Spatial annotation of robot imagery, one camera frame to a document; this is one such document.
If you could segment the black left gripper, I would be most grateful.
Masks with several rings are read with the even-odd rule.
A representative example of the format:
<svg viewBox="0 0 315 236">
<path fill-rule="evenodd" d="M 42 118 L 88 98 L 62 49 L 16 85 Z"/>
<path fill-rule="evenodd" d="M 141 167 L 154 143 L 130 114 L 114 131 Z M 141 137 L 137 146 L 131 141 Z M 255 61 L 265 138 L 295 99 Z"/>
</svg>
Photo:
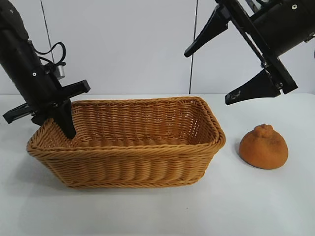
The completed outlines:
<svg viewBox="0 0 315 236">
<path fill-rule="evenodd" d="M 73 139 L 76 130 L 69 99 L 88 92 L 88 82 L 82 80 L 63 87 L 27 40 L 20 39 L 9 29 L 0 31 L 0 64 L 25 100 L 24 105 L 5 113 L 5 120 L 12 123 L 34 113 L 32 123 L 42 126 L 53 118 L 65 136 Z"/>
</svg>

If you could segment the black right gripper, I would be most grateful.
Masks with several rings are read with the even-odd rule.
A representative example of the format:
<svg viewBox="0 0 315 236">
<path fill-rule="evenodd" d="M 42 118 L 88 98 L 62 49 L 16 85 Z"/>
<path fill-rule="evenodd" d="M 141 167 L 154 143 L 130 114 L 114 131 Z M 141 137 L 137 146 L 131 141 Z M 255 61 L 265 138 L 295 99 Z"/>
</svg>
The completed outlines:
<svg viewBox="0 0 315 236">
<path fill-rule="evenodd" d="M 228 29 L 231 20 L 241 33 L 248 34 L 262 52 L 270 73 L 263 69 L 242 86 L 225 96 L 226 105 L 257 99 L 274 98 L 298 88 L 279 60 L 279 56 L 315 34 L 315 2 L 313 0 L 272 0 L 249 16 L 237 0 L 224 0 L 212 12 L 206 25 L 185 50 L 186 58 Z M 275 84 L 271 74 L 275 74 Z"/>
</svg>

